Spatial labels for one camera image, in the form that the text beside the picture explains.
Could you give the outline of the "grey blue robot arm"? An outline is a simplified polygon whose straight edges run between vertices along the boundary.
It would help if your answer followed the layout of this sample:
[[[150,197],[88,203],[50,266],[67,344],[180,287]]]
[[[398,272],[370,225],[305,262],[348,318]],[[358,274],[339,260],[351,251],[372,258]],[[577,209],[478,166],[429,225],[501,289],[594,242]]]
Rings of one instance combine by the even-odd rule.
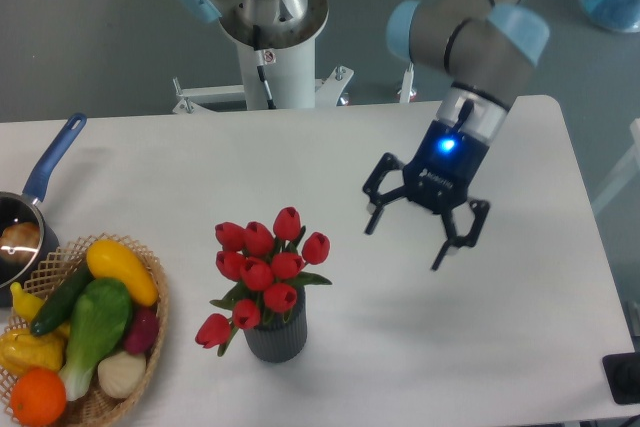
[[[327,0],[179,1],[235,43],[249,109],[308,109],[339,97],[315,72]],[[549,39],[546,22],[522,1],[407,0],[393,10],[389,51],[448,74],[452,84],[411,161],[385,154],[364,183],[368,232],[403,198],[441,218],[442,254],[476,244],[490,205],[470,197],[469,186]]]

